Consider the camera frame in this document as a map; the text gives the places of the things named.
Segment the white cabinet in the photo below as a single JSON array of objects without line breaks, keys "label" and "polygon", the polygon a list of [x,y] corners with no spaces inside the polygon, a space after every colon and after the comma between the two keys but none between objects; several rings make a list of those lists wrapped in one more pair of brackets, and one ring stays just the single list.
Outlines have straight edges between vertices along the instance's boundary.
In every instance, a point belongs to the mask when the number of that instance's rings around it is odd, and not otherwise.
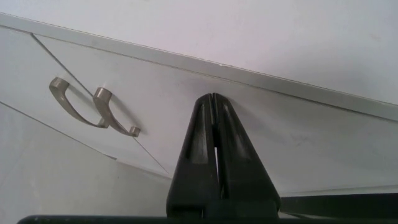
[{"label": "white cabinet", "polygon": [[59,40],[38,39],[173,173],[198,97],[232,102],[279,193],[398,184],[398,124]]},{"label": "white cabinet", "polygon": [[49,84],[60,77],[70,83],[66,96],[82,117],[92,123],[101,118],[91,95],[30,34],[0,27],[0,68],[0,102],[103,154],[167,175],[133,138],[126,138],[110,128],[84,124],[57,103]]}]

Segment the white wall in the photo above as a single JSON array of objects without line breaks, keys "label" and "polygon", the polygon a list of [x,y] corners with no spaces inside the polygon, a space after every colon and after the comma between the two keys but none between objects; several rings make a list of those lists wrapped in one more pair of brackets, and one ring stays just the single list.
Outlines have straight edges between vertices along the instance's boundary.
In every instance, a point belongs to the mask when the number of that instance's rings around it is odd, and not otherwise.
[{"label": "white wall", "polygon": [[170,179],[0,104],[0,223],[33,214],[165,216]]}]

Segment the metal handle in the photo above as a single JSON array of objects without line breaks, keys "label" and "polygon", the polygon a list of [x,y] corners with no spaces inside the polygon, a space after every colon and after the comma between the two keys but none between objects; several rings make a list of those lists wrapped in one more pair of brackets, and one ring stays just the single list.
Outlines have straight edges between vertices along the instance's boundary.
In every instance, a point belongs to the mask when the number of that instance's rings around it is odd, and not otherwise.
[{"label": "metal handle", "polygon": [[139,132],[141,131],[138,127],[131,127],[130,131],[127,131],[113,116],[111,108],[109,107],[109,101],[111,100],[112,93],[104,88],[98,88],[94,94],[93,100],[95,107],[97,107],[100,115],[105,119],[109,125],[115,130],[119,131],[122,134],[138,137]]},{"label": "metal handle", "polygon": [[54,98],[58,101],[58,103],[62,106],[62,108],[68,112],[72,117],[76,118],[77,120],[97,127],[97,128],[108,128],[108,124],[105,121],[105,119],[101,118],[98,124],[93,124],[86,119],[84,119],[80,114],[73,108],[73,106],[70,104],[69,100],[67,99],[67,96],[65,95],[66,90],[69,87],[69,83],[62,78],[54,78],[51,83],[50,83],[50,91]]}]

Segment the cabinet door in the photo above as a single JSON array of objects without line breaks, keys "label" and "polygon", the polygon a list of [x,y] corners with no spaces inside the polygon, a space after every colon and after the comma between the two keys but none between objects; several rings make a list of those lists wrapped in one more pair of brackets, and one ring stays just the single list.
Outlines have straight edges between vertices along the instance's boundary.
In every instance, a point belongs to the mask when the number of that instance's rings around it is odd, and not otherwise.
[{"label": "cabinet door", "polygon": [[398,184],[398,124],[197,73],[39,37],[172,173],[193,105],[206,93],[229,98],[281,194]]},{"label": "cabinet door", "polygon": [[82,117],[92,123],[101,118],[91,103],[91,95],[29,34],[0,27],[0,49],[0,102],[103,154],[166,174],[133,138],[125,138],[109,128],[84,124],[58,104],[49,90],[49,84],[55,77],[70,83],[66,96]]}]

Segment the black bar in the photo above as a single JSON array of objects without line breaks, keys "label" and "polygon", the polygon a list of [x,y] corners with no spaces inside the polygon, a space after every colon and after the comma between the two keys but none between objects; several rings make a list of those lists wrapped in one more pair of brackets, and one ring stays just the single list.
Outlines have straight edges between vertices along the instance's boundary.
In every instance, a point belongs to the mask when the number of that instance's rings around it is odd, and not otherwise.
[{"label": "black bar", "polygon": [[333,218],[398,219],[398,194],[284,197],[280,210]]}]

